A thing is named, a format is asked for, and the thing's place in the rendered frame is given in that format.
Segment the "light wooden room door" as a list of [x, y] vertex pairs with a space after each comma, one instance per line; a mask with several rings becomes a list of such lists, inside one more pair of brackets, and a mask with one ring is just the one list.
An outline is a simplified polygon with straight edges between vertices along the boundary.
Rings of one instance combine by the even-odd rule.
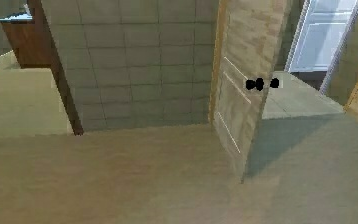
[[243, 181], [293, 0], [219, 0], [209, 122]]

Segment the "dark brown wooden cabinet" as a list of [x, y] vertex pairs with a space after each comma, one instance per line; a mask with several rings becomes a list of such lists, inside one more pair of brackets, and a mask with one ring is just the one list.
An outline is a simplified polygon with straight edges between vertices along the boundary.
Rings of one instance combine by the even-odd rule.
[[0, 23], [22, 69], [50, 67], [50, 55], [31, 15], [24, 12], [12, 14], [1, 18]]

